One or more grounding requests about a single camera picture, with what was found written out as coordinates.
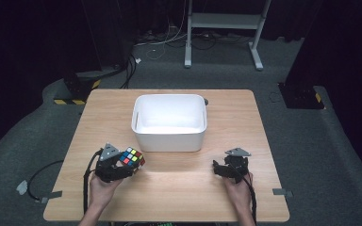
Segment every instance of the human hand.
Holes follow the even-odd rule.
[[[110,203],[114,190],[122,181],[123,179],[105,183],[95,173],[92,175],[90,179],[90,206],[79,222],[79,226],[96,225],[102,212]]]
[[[246,174],[244,178],[249,185],[253,185],[254,175],[251,172]],[[239,224],[244,226],[255,225],[251,209],[252,196],[248,185],[243,180],[238,184],[234,184],[227,177],[222,177],[222,180],[224,181],[230,202],[237,211]]]
[[[115,189],[122,181],[123,179],[106,183],[94,173],[90,179],[90,207],[105,209],[110,203]]]

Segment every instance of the metal stand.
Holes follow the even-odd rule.
[[[241,14],[220,14],[220,13],[192,13],[192,0],[189,0],[188,10],[188,30],[187,43],[185,49],[185,67],[192,66],[191,49],[191,30],[193,27],[213,27],[213,28],[231,28],[231,29],[253,29],[256,30],[253,42],[249,42],[249,50],[255,62],[258,71],[263,70],[260,56],[257,52],[257,44],[260,40],[261,31],[266,22],[267,12],[269,11],[272,0],[266,0],[263,11],[260,15],[241,15]]]

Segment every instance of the wire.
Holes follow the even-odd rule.
[[[102,153],[103,149],[100,149],[98,152],[96,152],[92,159],[90,160],[90,163],[88,164],[87,169],[85,170],[85,174],[84,174],[84,185],[83,185],[83,196],[84,196],[84,214],[87,212],[88,209],[88,179],[90,178],[90,174],[91,172],[93,172],[93,170],[91,170],[91,165],[93,160],[95,159],[95,157],[97,155],[100,155]]]
[[[183,47],[185,47],[185,40],[183,40],[182,42],[181,42],[181,45],[170,45],[170,43],[175,43],[175,42],[180,42],[180,41],[176,41],[176,40],[174,40],[174,41],[171,41],[171,42],[167,42],[166,44],[168,45],[168,46],[170,46],[170,47],[172,47],[172,48],[183,48]]]
[[[183,34],[183,35],[177,37],[179,35],[179,33],[180,32],[178,32],[176,35],[174,35],[173,37],[171,37],[169,40],[166,40],[166,41],[164,41],[163,39],[154,39],[154,41],[140,42],[140,43],[135,44],[134,46],[142,46],[142,45],[148,45],[148,44],[155,45],[155,44],[162,44],[163,42],[168,43],[168,42],[172,42],[174,40],[181,40],[187,36],[187,34]]]
[[[242,179],[246,183],[246,185],[248,185],[249,191],[251,192],[251,196],[252,196],[252,217],[254,218],[255,224],[257,224],[257,221],[256,221],[257,202],[256,202],[256,198],[255,198],[255,191],[254,191],[254,188],[252,187],[252,178],[251,178],[251,175],[249,174],[249,171],[248,171],[248,177],[249,177],[250,183],[248,183],[248,181],[246,180],[245,177],[242,177]]]
[[[204,34],[204,35],[199,35],[197,37],[198,38],[204,37],[204,40],[208,40],[208,41],[214,40],[214,42],[210,46],[208,46],[206,48],[200,48],[200,47],[197,47],[197,46],[195,46],[193,44],[191,45],[193,48],[198,49],[198,50],[209,50],[209,49],[213,48],[217,43],[217,39],[212,33],[208,33],[207,36],[206,36],[206,34]]]
[[[228,36],[221,36],[218,37],[217,42],[218,43],[224,43],[224,44],[239,44],[239,43],[244,43],[244,42],[248,42],[250,41],[253,37],[247,37],[247,36],[238,36],[238,37],[232,37],[232,38],[236,38],[235,40],[220,40],[220,39],[229,39],[230,37]]]
[[[34,200],[36,200],[36,201],[39,201],[39,202],[41,201],[41,198],[33,195],[32,192],[31,192],[31,183],[32,183],[32,181],[34,180],[34,178],[35,178],[41,171],[47,169],[48,167],[50,167],[50,166],[52,166],[52,165],[55,165],[55,164],[57,164],[57,163],[62,163],[62,162],[63,162],[63,160],[58,160],[58,161],[56,161],[56,162],[50,163],[50,164],[44,166],[43,168],[39,169],[37,172],[34,173],[34,175],[31,176],[30,180],[28,181],[28,190],[27,190],[27,193],[28,193],[29,197],[31,197],[32,199],[34,199]]]
[[[134,75],[135,71],[137,70],[137,61],[134,58],[133,55],[130,56],[132,60],[129,58],[127,66],[125,68],[126,74],[125,74],[125,82],[120,86],[120,89],[128,89],[129,88],[129,82]]]
[[[169,16],[167,16],[167,24],[168,24],[168,32],[167,32],[167,36],[166,36],[166,39],[162,42],[163,43],[163,45],[162,45],[162,48],[163,48],[163,52],[159,55],[159,56],[156,56],[156,57],[150,57],[149,56],[149,53],[152,53],[152,52],[155,52],[156,50],[150,50],[150,51],[148,51],[148,52],[146,52],[146,56],[148,57],[148,58],[150,58],[150,59],[159,59],[159,58],[161,58],[165,53],[166,53],[166,48],[165,48],[165,46],[166,46],[166,41],[167,41],[167,38],[169,37],[169,35],[170,35],[170,19],[169,19]]]
[[[178,40],[178,39],[182,39],[183,37],[187,36],[186,34],[182,35],[181,37],[178,37],[178,35],[180,34],[181,32],[181,29],[182,29],[182,26],[184,24],[184,21],[185,21],[185,8],[186,8],[186,5],[187,5],[187,0],[184,0],[184,11],[183,11],[183,17],[182,17],[182,21],[181,21],[181,25],[178,29],[178,32],[172,37],[170,38],[169,40],[167,40],[167,38],[169,37],[170,35],[170,19],[169,19],[169,16],[167,16],[167,22],[168,22],[168,25],[169,25],[169,29],[168,29],[168,32],[167,32],[167,36],[166,36],[166,39],[164,41],[159,41],[159,42],[148,42],[148,43],[138,43],[134,46],[140,46],[140,45],[145,45],[145,44],[165,44],[167,42],[170,42],[170,41],[173,41],[173,40]]]

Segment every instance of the rubik's cube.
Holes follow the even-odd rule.
[[[145,164],[145,159],[143,158],[142,153],[131,147],[127,148],[127,150],[122,152],[122,156],[120,156],[120,161],[124,165],[133,167],[135,169],[134,173],[136,173],[140,169],[140,167]]]

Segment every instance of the white plastic bin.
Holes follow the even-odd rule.
[[[141,95],[131,127],[141,151],[199,151],[207,128],[205,99],[196,94]]]

